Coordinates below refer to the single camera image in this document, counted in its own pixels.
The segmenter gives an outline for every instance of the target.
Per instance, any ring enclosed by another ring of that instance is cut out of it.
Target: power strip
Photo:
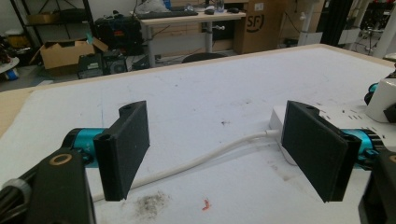
[[[320,116],[329,121],[338,129],[369,129],[376,133],[384,143],[385,147],[396,152],[396,125],[380,123],[372,120],[365,114],[366,105],[339,105],[339,106],[316,106],[320,110]],[[270,120],[270,128],[283,130],[286,114],[286,106],[274,106]],[[276,139],[282,153],[288,163],[297,165],[289,152],[282,147],[282,134]]]

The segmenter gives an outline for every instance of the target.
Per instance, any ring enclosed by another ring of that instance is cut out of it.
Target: chair
[[[217,59],[217,58],[224,58],[224,57],[226,57],[226,56],[223,54],[219,54],[219,53],[196,53],[196,54],[192,54],[192,55],[184,58],[182,63],[193,63],[193,62],[199,62],[199,61]]]

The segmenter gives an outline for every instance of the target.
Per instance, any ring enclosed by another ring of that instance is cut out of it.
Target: table leg
[[[212,52],[212,42],[213,42],[213,22],[208,21],[206,23],[206,52]]]
[[[150,67],[155,67],[155,55],[152,53],[152,28],[146,27],[146,34],[148,38],[148,60]]]

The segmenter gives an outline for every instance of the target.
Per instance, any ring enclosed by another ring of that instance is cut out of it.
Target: floor
[[[378,42],[380,34],[362,34],[357,41],[352,45],[352,51],[356,51],[361,54],[372,55],[375,49],[375,44]],[[227,56],[235,55],[231,50],[220,52]],[[167,57],[162,58],[158,61],[158,66],[166,66],[170,64],[181,63],[181,61],[188,55]],[[127,58],[128,71],[133,71],[133,64],[144,58],[144,55],[129,56]],[[66,82],[78,79],[77,75],[69,76],[51,76],[43,66],[31,65],[18,67],[19,78],[13,81],[8,81],[5,77],[0,76],[0,91],[10,91],[21,88],[33,87],[39,84],[50,84]]]

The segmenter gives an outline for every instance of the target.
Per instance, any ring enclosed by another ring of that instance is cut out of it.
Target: desk
[[[391,62],[313,45],[1,92],[0,183],[59,148],[71,129],[108,127],[131,102],[148,102],[142,178],[268,129],[273,106],[287,100],[364,105],[368,86],[393,70]],[[100,193],[98,171],[87,175],[92,194]],[[276,142],[260,139],[95,210],[98,223],[355,224],[368,175],[354,170],[344,201],[323,203]]]
[[[169,53],[179,50],[182,51],[186,49],[198,49],[203,47],[205,47],[206,52],[212,52],[212,22],[240,20],[243,17],[246,17],[246,14],[243,12],[239,12],[237,14],[224,12],[215,13],[214,15],[206,15],[204,12],[199,12],[197,16],[140,21],[141,24],[146,27],[146,35],[148,39],[148,59],[151,67],[155,67],[156,54]],[[206,22],[206,33],[175,36],[169,38],[153,38],[154,36],[151,29],[154,26],[197,22]]]

